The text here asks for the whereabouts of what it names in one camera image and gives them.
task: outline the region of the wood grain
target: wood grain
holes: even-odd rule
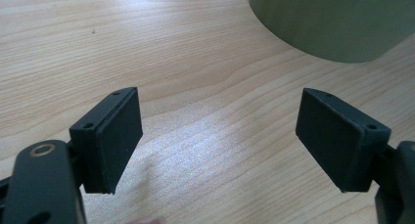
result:
[[[303,87],[331,92],[415,140],[415,36],[345,65],[269,32],[248,0],[0,0],[0,178],[16,154],[138,86],[144,125],[115,196],[90,223],[376,223],[295,135]]]

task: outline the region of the small hole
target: small hole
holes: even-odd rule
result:
[[[49,221],[51,214],[49,212],[41,212],[28,220],[27,224],[44,224]]]
[[[92,126],[94,126],[93,123],[87,123],[87,124],[82,125],[82,128],[91,128]]]
[[[373,125],[373,124],[368,124],[367,127],[370,128],[370,129],[377,129],[378,128],[376,125]]]
[[[51,149],[50,147],[40,147],[40,148],[37,148],[36,150],[34,150],[34,152],[36,154],[43,154],[43,153],[48,152],[50,149]]]

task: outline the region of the black plastic part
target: black plastic part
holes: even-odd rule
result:
[[[6,206],[6,195],[9,190],[10,177],[0,181],[0,223]]]
[[[42,156],[41,145],[49,145],[52,151]],[[4,224],[85,223],[65,142],[44,141],[22,150],[9,185]]]
[[[383,193],[400,200],[400,191],[397,185],[396,171],[393,162],[395,149],[386,146],[385,150],[376,153],[372,160],[370,177],[382,187]]]
[[[375,197],[376,212],[380,224],[395,224],[403,210],[401,199],[392,197],[382,188],[379,189]]]
[[[143,135],[137,88],[110,94],[70,130],[73,150],[84,158],[87,193],[114,193]]]
[[[415,142],[401,142],[393,157],[403,210],[397,223],[415,223]]]
[[[73,144],[71,141],[67,143],[70,163],[72,165],[73,177],[76,184],[76,187],[80,187],[83,183],[83,178],[86,177],[86,161],[83,159],[82,155],[77,154],[73,149]]]
[[[391,130],[334,95],[302,92],[296,133],[342,192],[367,192],[374,154],[388,145]]]

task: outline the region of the screw hole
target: screw hole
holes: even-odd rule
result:
[[[53,144],[42,144],[37,146],[36,148],[30,151],[31,157],[42,157],[45,155],[50,154],[52,151],[55,150],[55,145]]]
[[[82,125],[82,128],[91,128],[92,126],[94,126],[93,123],[87,123],[87,124]]]
[[[50,212],[41,212],[28,220],[27,224],[44,224],[51,218]]]
[[[370,128],[370,129],[377,129],[378,128],[376,125],[373,125],[373,124],[368,124],[367,127]]]

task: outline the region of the black plastic housing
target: black plastic housing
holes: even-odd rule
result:
[[[415,222],[415,142],[399,144],[393,157],[403,210],[398,223]]]
[[[52,152],[33,156],[42,145],[53,147]],[[6,205],[4,224],[86,223],[65,142],[39,142],[18,154]]]
[[[342,192],[367,192],[375,153],[388,145],[391,130],[334,95],[302,92],[296,133]]]
[[[137,88],[113,92],[70,129],[73,149],[83,156],[87,193],[115,193],[125,166],[143,136]]]

